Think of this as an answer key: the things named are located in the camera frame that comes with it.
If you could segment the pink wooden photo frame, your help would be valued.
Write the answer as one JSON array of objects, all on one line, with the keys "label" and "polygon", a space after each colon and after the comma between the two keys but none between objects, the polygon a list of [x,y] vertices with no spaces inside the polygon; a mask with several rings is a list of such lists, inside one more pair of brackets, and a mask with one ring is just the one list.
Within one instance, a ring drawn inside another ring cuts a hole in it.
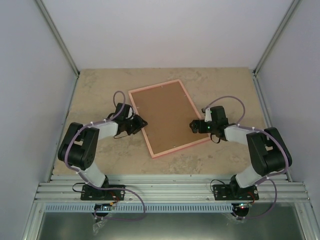
[{"label": "pink wooden photo frame", "polygon": [[142,133],[151,158],[210,140],[209,134],[190,129],[190,123],[202,116],[181,80],[133,89],[128,95],[135,113],[148,123]]}]

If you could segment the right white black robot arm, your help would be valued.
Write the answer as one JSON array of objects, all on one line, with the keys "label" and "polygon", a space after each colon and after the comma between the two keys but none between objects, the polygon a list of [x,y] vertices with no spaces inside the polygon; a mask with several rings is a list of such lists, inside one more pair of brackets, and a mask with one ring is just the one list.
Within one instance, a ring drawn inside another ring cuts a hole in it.
[{"label": "right white black robot arm", "polygon": [[243,199],[254,193],[254,186],[269,176],[285,173],[292,165],[291,154],[277,128],[261,130],[229,123],[223,106],[202,111],[205,118],[195,119],[189,124],[194,134],[210,134],[210,137],[218,138],[217,143],[234,142],[248,147],[250,165],[231,177],[223,193],[229,191],[233,199]]}]

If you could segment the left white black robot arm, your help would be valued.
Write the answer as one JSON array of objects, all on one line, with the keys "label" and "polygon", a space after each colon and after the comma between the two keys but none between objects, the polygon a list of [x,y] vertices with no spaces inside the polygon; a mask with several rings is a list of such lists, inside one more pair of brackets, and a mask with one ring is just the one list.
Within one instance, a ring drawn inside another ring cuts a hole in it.
[{"label": "left white black robot arm", "polygon": [[148,122],[135,113],[133,107],[118,103],[115,112],[107,118],[81,124],[72,122],[60,144],[57,157],[67,168],[75,171],[92,187],[92,194],[99,200],[110,193],[109,179],[95,163],[98,141],[116,137],[125,132],[128,136],[140,132]]}]

